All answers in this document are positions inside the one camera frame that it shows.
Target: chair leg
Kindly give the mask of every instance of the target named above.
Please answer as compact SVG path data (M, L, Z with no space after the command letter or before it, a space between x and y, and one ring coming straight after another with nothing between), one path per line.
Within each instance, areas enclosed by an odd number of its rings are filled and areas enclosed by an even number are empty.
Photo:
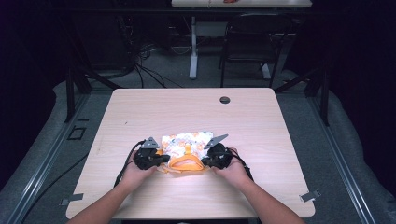
M274 82L274 78L275 78L275 73L276 73L276 67L277 67L277 60L274 63L274 67L273 67L273 71L271 73L271 79L270 79L270 85L269 88L272 88L272 84Z
M221 62L222 62L222 54L221 54L221 56L220 56L220 60L219 60L219 66L218 66L218 69L220 69L220 68L221 68Z
M224 70L225 70L225 60L221 60L221 83L220 83L221 88L223 88L224 86Z

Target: small black circle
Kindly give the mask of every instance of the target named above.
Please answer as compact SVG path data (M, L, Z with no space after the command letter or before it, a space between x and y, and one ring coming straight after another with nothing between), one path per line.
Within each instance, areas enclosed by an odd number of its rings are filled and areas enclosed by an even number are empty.
M230 103L231 100L227 96L222 96L222 97L220 97L220 101L221 101L222 104L227 105L228 103Z

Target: desk leg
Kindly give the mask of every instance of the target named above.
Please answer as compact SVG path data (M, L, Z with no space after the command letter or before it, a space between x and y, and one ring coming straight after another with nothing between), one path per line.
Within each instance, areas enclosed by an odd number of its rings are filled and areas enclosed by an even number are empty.
M191 64L190 64L190 79L197 78L198 66L198 52L197 52L197 35L195 32L195 17L191 18Z

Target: desk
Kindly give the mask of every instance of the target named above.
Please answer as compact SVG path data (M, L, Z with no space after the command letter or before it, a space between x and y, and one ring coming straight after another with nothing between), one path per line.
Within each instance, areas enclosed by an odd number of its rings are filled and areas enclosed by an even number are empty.
M311 0L239 0L235 3L223 3L223 0L172 0L172 7L311 7ZM190 79L197 78L198 50L196 48L196 22L191 20L191 64Z
M220 97L231 102L223 104ZM131 148L152 136L211 131L227 133L222 141L238 148L255 182L301 217L315 213L276 96L271 89L135 89L116 90L93 141L75 194L71 218L113 188ZM252 218L246 198L211 170L155 173L127 197L114 218L203 219Z

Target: wooden tabletop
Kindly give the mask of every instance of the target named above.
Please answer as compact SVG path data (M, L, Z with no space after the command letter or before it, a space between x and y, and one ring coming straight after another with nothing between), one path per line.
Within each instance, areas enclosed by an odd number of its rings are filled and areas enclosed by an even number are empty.
M172 0L173 7L311 7L311 0L238 0L224 3L223 0Z
M223 104L220 98L229 97ZM228 134L223 143L236 147L262 188L300 217L315 213L304 176L271 89L116 90L93 141L75 194L71 218L113 188L131 148L153 137L210 131ZM246 198L210 169L203 172L157 172L126 198L114 218L203 219L249 218L256 213Z

